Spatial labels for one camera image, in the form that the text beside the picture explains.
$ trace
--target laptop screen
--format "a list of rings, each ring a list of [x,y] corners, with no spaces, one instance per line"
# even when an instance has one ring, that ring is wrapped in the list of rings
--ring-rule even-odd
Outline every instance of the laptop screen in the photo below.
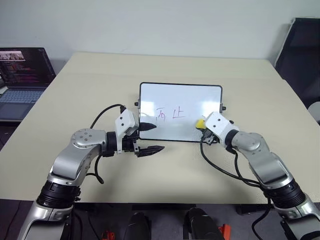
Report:
[[[47,87],[56,77],[42,47],[0,47],[0,74],[8,87]]]

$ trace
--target white wall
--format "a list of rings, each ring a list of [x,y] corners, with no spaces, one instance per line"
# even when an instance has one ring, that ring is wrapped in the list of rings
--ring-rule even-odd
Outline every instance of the white wall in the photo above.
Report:
[[[0,0],[0,46],[274,61],[294,17],[319,0]]]

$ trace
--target robotic arm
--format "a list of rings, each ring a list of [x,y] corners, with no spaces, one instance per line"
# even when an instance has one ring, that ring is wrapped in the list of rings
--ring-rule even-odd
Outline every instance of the robotic arm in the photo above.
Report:
[[[74,202],[79,200],[80,185],[92,160],[96,156],[111,157],[115,152],[134,152],[137,157],[144,157],[161,151],[163,146],[140,149],[137,145],[137,130],[155,127],[150,123],[138,126],[134,114],[125,109],[115,121],[115,131],[86,128],[75,132],[69,145],[56,157],[47,181],[22,225],[18,240],[44,239],[44,236],[48,239],[49,230],[60,239],[64,222],[69,218]]]
[[[204,124],[204,142],[211,144],[218,138],[223,147],[234,148],[247,158],[264,195],[283,218],[281,225],[288,239],[320,239],[320,211],[261,135],[239,131],[219,112],[211,113]]]

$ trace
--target laptop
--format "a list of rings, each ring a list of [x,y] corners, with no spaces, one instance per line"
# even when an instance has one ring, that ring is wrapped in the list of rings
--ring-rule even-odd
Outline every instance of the laptop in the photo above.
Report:
[[[56,77],[43,47],[0,47],[0,122],[21,122]]]

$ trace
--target whiteboard frame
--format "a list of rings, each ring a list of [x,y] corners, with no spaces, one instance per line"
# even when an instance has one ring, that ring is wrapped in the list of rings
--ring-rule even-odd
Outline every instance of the whiteboard frame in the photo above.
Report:
[[[221,88],[221,94],[220,94],[220,113],[222,113],[222,111],[223,111],[223,110],[222,110],[222,108],[223,108],[223,102],[222,102],[223,88],[222,88],[221,85],[215,85],[215,84],[189,84],[189,83],[168,83],[168,82],[148,82],[148,81],[143,81],[143,82],[141,82],[140,85],[139,85],[139,100],[138,100],[138,118],[139,118],[139,125],[140,125],[140,109],[141,109],[141,108],[140,108],[140,104],[141,104],[141,86],[142,86],[142,84],[219,87],[219,88]],[[141,137],[140,137],[140,131],[139,131],[139,139],[140,139],[140,140],[152,140],[152,141],[200,143],[200,141],[141,138]]]

